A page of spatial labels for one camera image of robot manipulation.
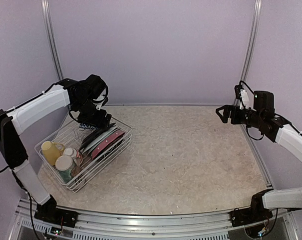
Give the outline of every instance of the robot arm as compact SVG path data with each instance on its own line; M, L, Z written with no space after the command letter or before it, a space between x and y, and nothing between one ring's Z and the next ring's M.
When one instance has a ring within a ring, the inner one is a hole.
M268 91L255 91L254 107L248 107L247 93L241 84L235 86L240 105L224 105L216 109L223 123L244 124L257 128L272 142L290 151L302 162L302 133L286 118L275 114L274 95ZM250 208L231 212L233 226L259 222L272 217L271 209L302 209L302 187L284 190L265 190L252 197Z
M111 115L101 109L108 101L107 94L107 85L99 76L91 75L82 81L64 79L17 107L0 110L0 152L17 183L37 202L36 219L58 225L63 219L64 226L74 227L77 213L56 207L55 199L46 191L27 160L19 135L36 121L66 106L70 106L70 111L80 112L79 123L103 128L111 119Z

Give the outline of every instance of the white wire rack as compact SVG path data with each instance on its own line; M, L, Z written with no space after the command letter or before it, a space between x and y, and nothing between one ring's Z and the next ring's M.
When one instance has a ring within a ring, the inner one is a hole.
M85 153L83 155L83 162L79 167L79 173L67 183L63 181L56 168L54 166L51 166L43 156L41 145L45 141L51 141L63 144L66 148L72 147L79 149L82 140L86 136L88 136L92 132L92 130L82 129L79 127L79 123L70 121L69 123L59 128L57 131L52 133L50 136L43 139L37 145L35 145L34 149L43 160L45 166L58 180L58 182L70 191L76 193L131 144L132 127L114 117L112 118L111 123L115 123L119 129L125 132L125 134L120 139L118 139L111 148L109 148L107 151L105 151L95 159L92 159L88 152Z

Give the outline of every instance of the metal frame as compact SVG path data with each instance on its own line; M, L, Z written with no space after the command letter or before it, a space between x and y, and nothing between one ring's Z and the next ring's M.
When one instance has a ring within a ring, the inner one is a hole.
M46 28L46 34L49 40L49 46L52 54L55 71L58 79L61 81L62 79L64 79L64 77L63 77L62 68L55 45L49 2L48 0L41 0L41 3L42 3L42 12L43 12L44 24Z
M260 168L260 171L261 171L261 174L263 176L263 179L266 183L266 187L267 189L273 189L273 186L272 186L272 183L271 183L271 180L270 180L270 176L267 172L267 169L266 169L266 166L264 164L264 161L258 151L258 149L256 148L256 145L255 143L253 142L253 140L248 136L247 132L246 132L246 128L244 125L241 125L241 130L243 132L243 135L245 136L246 138L246 141L248 143L248 145L250 146L251 150L252 150L252 153L253 153L253 156L255 157L255 160L257 162L257 165L259 166Z
M75 239L90 239L92 236L119 240L150 238L153 240L170 238L177 240L193 239L202 236L223 235L228 231L243 229L244 227L247 228L261 223L232 227L229 210L196 214L150 216L94 212L62 206L61 208L74 210L79 213L78 222L74 229L69 227L63 228L63 231L69 235L69 238L66 239L73 239L72 237L79 235L84 237ZM35 203L33 203L32 209L34 212L36 209ZM12 233L18 233L22 221L30 221L29 214L29 201L21 199L15 213ZM293 221L290 213L285 209L279 210L278 217L284 217L289 223ZM56 227L37 219L33 220L36 229L40 232L44 232L44 229L47 227ZM294 225L291 224L291 226L287 224L290 239L298 240L294 235ZM31 225L27 224L24 227L31 228ZM16 234L11 234L9 240L14 240L16 237Z
M284 216L284 223L290 240L301 239L299 237L297 225L292 212L289 212L286 216Z
M246 81L246 77L249 72L252 57L253 57L253 51L254 51L254 46L257 37L259 21L260 21L260 15L261 15L261 8L262 8L262 0L255 0L255 8L254 8L249 44L247 46L246 56L245 56L244 65L242 68L242 73L240 78L240 80L244 82Z

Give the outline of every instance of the small container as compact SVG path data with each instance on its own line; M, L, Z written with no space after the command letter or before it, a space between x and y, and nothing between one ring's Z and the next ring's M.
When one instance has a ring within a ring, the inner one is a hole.
M71 156L71 158L74 160L75 164L78 167L81 166L81 163L83 162L82 154L75 148L71 148L71 147L66 148L63 152L63 155Z
M55 167L66 184L79 173L79 168L68 155L60 156L55 162Z

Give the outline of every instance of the lavender backdrop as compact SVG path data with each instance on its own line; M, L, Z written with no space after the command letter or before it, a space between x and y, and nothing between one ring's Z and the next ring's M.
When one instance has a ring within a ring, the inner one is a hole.
M264 0L248 75L254 90L275 95L276 112L302 130L302 0ZM302 164L268 139L256 143L274 187L302 187ZM302 239L302 211L294 212Z
M254 0L50 1L63 74L100 75L111 104L226 104Z
M0 0L0 109L16 106L56 81L40 1ZM34 145L54 131L64 115L64 110L54 112L23 133L22 141L36 169L41 160ZM5 166L0 154L0 169ZM10 171L0 174L0 240L5 239L21 196L25 194Z

